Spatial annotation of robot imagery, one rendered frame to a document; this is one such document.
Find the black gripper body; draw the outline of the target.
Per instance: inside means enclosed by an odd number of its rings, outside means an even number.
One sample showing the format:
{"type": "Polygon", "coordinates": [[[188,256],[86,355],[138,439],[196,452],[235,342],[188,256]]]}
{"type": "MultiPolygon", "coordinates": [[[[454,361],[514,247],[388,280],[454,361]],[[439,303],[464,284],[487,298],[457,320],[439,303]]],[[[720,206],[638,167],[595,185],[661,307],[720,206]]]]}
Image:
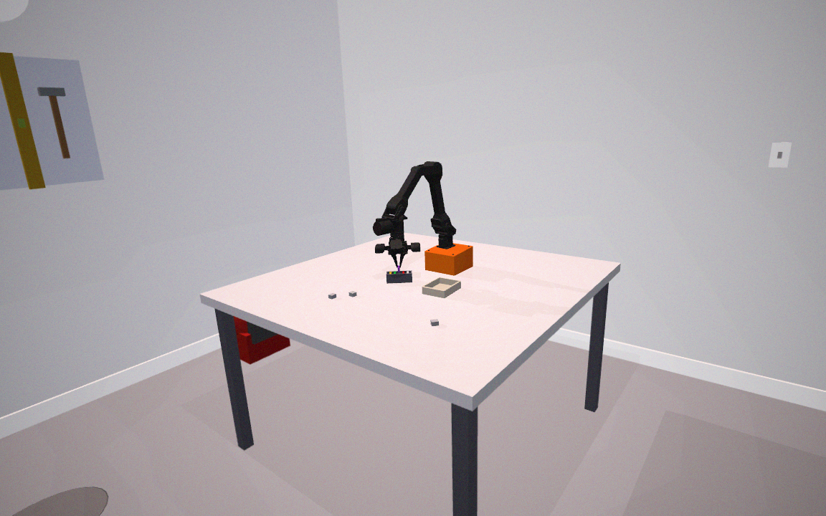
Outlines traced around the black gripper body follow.
{"type": "MultiPolygon", "coordinates": [[[[402,237],[402,241],[404,241],[404,232],[399,232],[399,233],[391,232],[390,237],[393,237],[393,239],[398,239],[399,237],[402,237]]],[[[391,254],[391,249],[388,246],[386,246],[386,244],[376,244],[376,254],[383,254],[384,251],[386,251],[386,249],[388,249],[388,254],[391,254]]],[[[422,251],[420,249],[419,242],[411,242],[411,245],[407,245],[407,249],[403,249],[403,252],[407,252],[407,251],[409,251],[409,249],[411,249],[411,251],[413,251],[413,252],[421,252],[422,251]]]]}

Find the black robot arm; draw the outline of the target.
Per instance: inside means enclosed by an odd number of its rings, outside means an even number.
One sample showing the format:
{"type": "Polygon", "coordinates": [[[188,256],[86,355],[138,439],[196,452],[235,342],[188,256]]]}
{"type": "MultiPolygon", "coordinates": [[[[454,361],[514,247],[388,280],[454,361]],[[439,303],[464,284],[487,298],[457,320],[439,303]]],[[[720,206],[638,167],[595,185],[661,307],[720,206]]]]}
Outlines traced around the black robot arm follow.
{"type": "MultiPolygon", "coordinates": [[[[386,233],[399,233],[404,231],[404,220],[408,219],[404,212],[409,206],[409,197],[422,176],[425,176],[429,182],[430,193],[432,193],[432,205],[434,209],[434,216],[432,219],[432,228],[435,233],[439,233],[439,245],[437,247],[442,249],[449,249],[455,247],[452,236],[456,233],[456,228],[450,224],[450,218],[445,212],[445,202],[443,201],[442,189],[440,188],[440,179],[442,178],[442,164],[439,161],[425,161],[421,166],[413,166],[407,179],[404,180],[402,187],[397,195],[386,204],[386,210],[381,218],[376,219],[373,225],[373,231],[377,236],[386,233]],[[390,215],[393,214],[393,215],[390,215]]],[[[407,249],[407,241],[402,241],[402,237],[393,239],[389,237],[388,247],[391,249],[391,254],[403,254],[403,249],[407,249]]]]}

